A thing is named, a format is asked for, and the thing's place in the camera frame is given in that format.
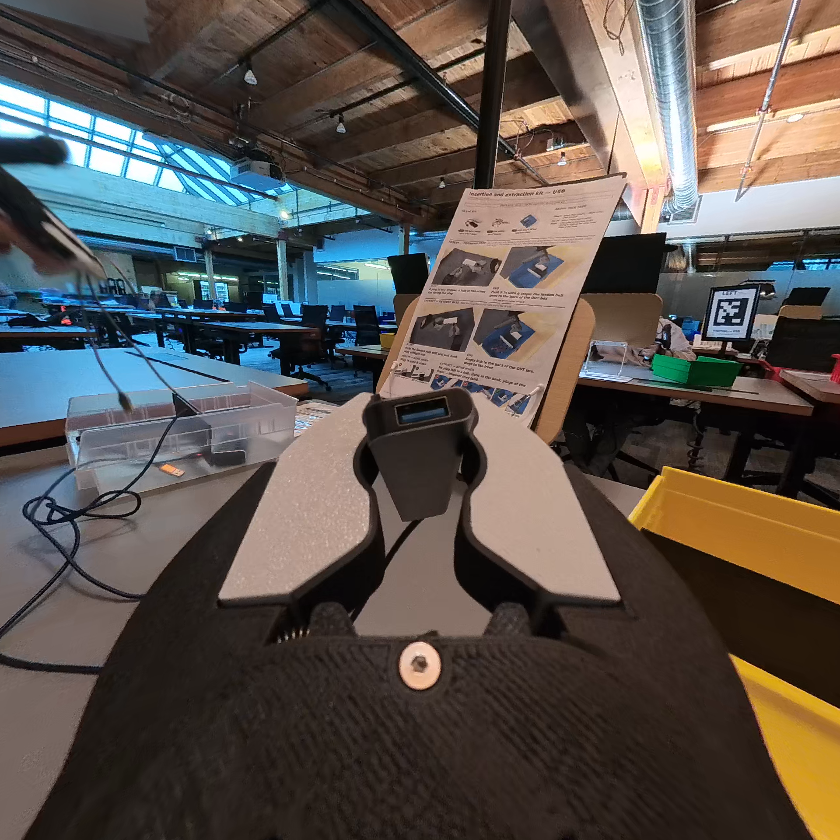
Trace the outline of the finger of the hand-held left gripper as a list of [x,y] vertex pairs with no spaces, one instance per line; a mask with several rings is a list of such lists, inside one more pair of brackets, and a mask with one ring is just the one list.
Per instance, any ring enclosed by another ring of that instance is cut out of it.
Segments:
[[18,249],[40,274],[105,277],[96,256],[17,179],[1,170],[1,252]]

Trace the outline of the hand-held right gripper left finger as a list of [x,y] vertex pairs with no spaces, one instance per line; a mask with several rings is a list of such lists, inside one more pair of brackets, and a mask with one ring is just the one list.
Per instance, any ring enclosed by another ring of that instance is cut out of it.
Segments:
[[278,458],[218,594],[221,606],[363,607],[387,562],[356,396]]

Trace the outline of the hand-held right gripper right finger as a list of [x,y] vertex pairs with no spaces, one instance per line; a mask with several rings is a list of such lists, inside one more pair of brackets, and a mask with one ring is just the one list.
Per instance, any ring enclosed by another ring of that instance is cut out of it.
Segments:
[[621,595],[560,458],[539,436],[483,397],[461,471],[456,580],[488,611],[518,602],[618,606]]

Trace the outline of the yellow plastic bin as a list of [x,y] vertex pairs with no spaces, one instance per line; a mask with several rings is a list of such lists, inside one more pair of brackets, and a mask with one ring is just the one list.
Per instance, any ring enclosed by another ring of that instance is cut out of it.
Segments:
[[629,517],[723,639],[814,838],[839,838],[839,513],[665,468]]

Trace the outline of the clear plastic bin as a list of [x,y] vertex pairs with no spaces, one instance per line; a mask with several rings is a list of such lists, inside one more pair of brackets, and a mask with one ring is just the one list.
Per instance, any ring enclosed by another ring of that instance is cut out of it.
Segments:
[[279,457],[293,441],[298,402],[248,382],[69,400],[66,450],[79,490],[181,487]]

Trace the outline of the black mesh office chair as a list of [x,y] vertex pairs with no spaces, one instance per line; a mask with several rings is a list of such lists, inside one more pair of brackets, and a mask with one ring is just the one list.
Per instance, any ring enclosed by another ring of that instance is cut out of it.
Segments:
[[301,329],[284,332],[279,337],[280,373],[296,376],[319,384],[326,392],[331,385],[322,378],[308,372],[306,368],[319,364],[324,357],[324,337],[328,331],[327,306],[305,304],[301,307]]

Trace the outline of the green plastic tray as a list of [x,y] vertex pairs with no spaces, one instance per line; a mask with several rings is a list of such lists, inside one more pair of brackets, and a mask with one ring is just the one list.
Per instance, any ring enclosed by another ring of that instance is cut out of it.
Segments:
[[672,390],[688,391],[729,389],[741,370],[742,364],[733,360],[709,356],[685,360],[661,353],[654,356],[651,365],[655,382]]

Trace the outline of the black monitor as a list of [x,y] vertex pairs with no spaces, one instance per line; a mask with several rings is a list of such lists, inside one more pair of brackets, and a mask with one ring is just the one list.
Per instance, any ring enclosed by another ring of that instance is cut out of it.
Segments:
[[668,250],[664,233],[605,237],[581,294],[656,293]]

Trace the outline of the black white marker tag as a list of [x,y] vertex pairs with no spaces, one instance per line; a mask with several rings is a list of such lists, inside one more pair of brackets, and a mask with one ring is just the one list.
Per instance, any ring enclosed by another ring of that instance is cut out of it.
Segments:
[[760,283],[711,288],[701,338],[717,342],[749,340],[761,290]]

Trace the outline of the illustrated instruction board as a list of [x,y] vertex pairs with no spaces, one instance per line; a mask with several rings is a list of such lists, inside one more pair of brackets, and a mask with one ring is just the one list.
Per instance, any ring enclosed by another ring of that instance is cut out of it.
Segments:
[[579,304],[625,173],[462,195],[377,386],[384,398],[462,387],[560,434],[595,319]]

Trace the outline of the black vertical pole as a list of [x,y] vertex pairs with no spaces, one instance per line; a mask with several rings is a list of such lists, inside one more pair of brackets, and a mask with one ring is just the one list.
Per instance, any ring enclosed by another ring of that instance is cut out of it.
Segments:
[[489,5],[476,132],[475,190],[493,189],[499,155],[516,154],[499,133],[508,64],[511,6],[512,1],[492,1]]

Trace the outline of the silver ventilation duct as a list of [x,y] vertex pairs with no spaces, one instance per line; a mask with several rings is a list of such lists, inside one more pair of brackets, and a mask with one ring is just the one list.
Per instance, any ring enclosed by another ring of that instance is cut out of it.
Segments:
[[670,196],[664,212],[694,210],[697,159],[696,3],[638,1],[637,15],[665,142]]

